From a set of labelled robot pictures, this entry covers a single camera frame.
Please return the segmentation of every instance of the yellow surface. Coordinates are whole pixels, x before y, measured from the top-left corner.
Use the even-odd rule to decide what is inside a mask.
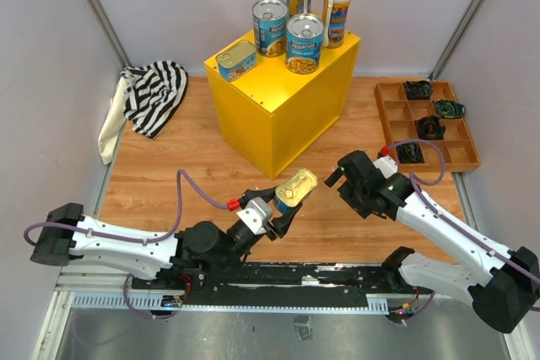
[[[238,40],[253,41],[253,32]],[[233,82],[215,61],[232,44],[211,56],[204,64],[225,141],[274,179],[341,115],[359,44],[347,33],[342,46],[322,50],[308,75],[288,70],[284,54],[257,55],[257,65]]]

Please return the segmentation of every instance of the wooden tray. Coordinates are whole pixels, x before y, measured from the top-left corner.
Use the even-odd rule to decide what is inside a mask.
[[[379,107],[382,129],[388,145],[409,138],[418,138],[415,121],[426,116],[434,116],[433,103],[440,99],[457,102],[456,95],[448,82],[431,82],[433,94],[430,100],[407,100],[402,83],[378,83],[375,86],[375,99]],[[445,155],[446,170],[450,172],[470,172],[480,166],[480,158],[474,147],[471,133],[464,119],[440,120],[446,127],[441,141],[432,141]],[[420,144],[424,162],[400,164],[400,172],[439,172],[440,162],[437,153],[429,145]],[[398,161],[396,150],[392,157]]]

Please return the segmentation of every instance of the beige cloth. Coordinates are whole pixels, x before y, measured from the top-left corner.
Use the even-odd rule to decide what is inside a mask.
[[[112,162],[115,152],[116,142],[122,126],[126,122],[124,108],[127,99],[126,79],[120,78],[116,85],[116,93],[111,101],[111,107],[98,136],[98,148],[100,149],[101,160],[103,164]]]

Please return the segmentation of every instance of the red connector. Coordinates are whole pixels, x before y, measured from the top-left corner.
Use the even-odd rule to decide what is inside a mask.
[[[232,200],[227,201],[227,207],[229,208],[229,211],[236,211],[240,208],[240,202],[237,198],[233,198]]]
[[[381,149],[379,153],[381,154],[381,156],[388,156],[390,154],[390,149],[385,146]]]

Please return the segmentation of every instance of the wood grain surface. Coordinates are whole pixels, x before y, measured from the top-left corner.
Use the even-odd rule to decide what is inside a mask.
[[[318,187],[285,238],[262,239],[249,260],[381,262],[397,247],[408,246],[436,260],[453,262],[431,241],[400,223],[375,216],[361,218],[339,198],[337,186],[328,189],[323,184],[346,153],[360,149],[376,157],[385,139],[375,85],[403,80],[407,78],[353,78],[342,117],[271,181],[220,136],[206,78],[190,78],[184,101],[155,140],[133,132],[127,124],[100,219],[131,228],[169,230],[176,218],[178,169],[185,169],[214,200],[225,203],[245,189],[277,185],[306,167],[318,176]],[[429,193],[462,218],[450,174],[430,187]],[[225,230],[237,219],[232,212],[210,206],[186,181],[182,181],[182,195],[181,228],[210,220]]]

